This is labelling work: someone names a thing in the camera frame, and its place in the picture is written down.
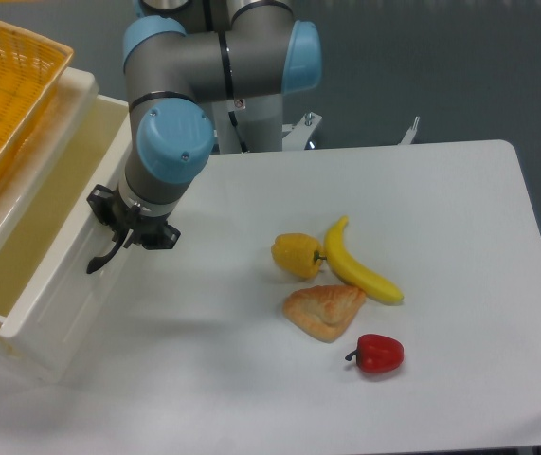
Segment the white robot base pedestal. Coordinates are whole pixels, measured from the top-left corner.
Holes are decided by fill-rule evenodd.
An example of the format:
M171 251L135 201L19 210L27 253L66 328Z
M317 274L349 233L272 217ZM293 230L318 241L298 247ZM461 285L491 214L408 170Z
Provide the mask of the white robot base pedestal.
M282 95L213 102L221 155L282 150Z

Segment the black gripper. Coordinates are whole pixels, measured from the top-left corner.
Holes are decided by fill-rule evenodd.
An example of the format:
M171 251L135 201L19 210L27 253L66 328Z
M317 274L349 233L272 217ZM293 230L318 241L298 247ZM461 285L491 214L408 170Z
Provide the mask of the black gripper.
M146 216L142 208L128 207L120 198L114 201L114 193L97 184L86 197L97 220L110 226L113 231L132 231L123 247L142 246L146 250L173 249L180 238L180 231L167 223L167 215Z

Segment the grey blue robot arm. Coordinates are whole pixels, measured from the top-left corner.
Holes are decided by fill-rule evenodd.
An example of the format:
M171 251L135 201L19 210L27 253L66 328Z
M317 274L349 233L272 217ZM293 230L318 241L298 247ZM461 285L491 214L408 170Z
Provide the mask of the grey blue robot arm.
M114 248L170 249L168 217L204 169L215 134L207 103L287 95L322 74L316 26L288 1L137 1L123 38L132 149L117 185L88 204Z

